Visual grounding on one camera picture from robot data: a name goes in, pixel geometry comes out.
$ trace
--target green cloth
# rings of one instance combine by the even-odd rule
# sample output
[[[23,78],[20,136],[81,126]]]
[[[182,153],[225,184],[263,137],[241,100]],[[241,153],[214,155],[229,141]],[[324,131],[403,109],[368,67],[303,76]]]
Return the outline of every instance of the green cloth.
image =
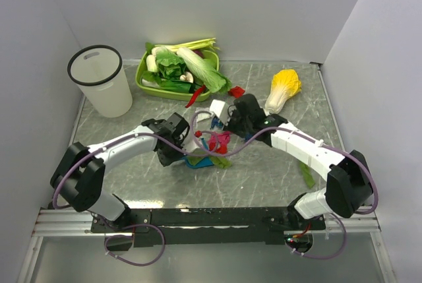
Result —
[[[312,189],[315,185],[315,180],[312,177],[311,169],[308,165],[304,164],[302,161],[299,161],[299,167],[302,171],[303,180],[305,181],[308,188]]]
[[[203,156],[188,156],[187,161],[190,165],[197,165],[204,157]],[[210,156],[210,160],[215,166],[221,169],[228,169],[231,167],[231,161],[219,156]]]

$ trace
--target table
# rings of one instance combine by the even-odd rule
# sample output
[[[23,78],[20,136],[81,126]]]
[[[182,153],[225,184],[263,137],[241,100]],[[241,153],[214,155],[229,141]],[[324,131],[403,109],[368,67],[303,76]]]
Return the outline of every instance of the table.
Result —
[[[273,75],[282,69],[297,71],[302,91],[286,102],[280,115],[314,138],[341,147],[318,65],[224,62],[220,66],[234,86],[254,94],[261,106],[270,93]],[[208,107],[213,98],[233,101],[227,95],[213,95],[203,103],[185,108],[185,102],[148,96],[141,91],[135,84],[136,65],[126,66],[125,70],[133,95],[132,108],[121,117],[108,119],[86,100],[75,141],[96,144],[134,129],[145,119],[167,119],[173,112],[190,119],[196,107]],[[242,143],[243,139],[233,137],[229,148]],[[192,170],[183,162],[163,168],[156,154],[149,152],[113,169],[104,178],[104,189],[133,208],[179,208],[287,206],[298,195],[324,187],[324,180],[314,174],[316,184],[309,189],[303,181],[299,161],[262,142],[254,142],[230,160],[233,166],[227,170],[217,167]]]

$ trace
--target basket of vegetables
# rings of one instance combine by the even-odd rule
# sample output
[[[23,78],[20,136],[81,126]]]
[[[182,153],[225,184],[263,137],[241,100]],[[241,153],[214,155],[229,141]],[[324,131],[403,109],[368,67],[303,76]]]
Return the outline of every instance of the basket of vegetables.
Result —
[[[203,102],[227,92],[230,80],[219,72],[215,38],[174,46],[146,44],[136,84],[145,93],[172,100]]]

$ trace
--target trash can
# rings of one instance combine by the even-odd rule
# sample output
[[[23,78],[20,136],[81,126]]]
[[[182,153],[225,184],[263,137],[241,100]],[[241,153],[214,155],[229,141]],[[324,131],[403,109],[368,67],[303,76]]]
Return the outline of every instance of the trash can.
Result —
[[[120,53],[109,46],[90,46],[76,53],[67,73],[105,117],[119,117],[132,106]]]

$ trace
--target white wall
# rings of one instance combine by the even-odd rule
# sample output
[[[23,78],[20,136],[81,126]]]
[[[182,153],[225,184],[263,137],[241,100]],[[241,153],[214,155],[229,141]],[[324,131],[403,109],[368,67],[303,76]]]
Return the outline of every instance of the white wall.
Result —
[[[215,36],[225,59],[323,62],[356,0],[56,0],[82,46]]]
[[[54,0],[0,0],[0,281],[15,282],[80,92],[66,73],[79,46]]]
[[[377,181],[377,214],[400,282],[420,282],[422,3],[359,0],[323,65],[340,131]]]

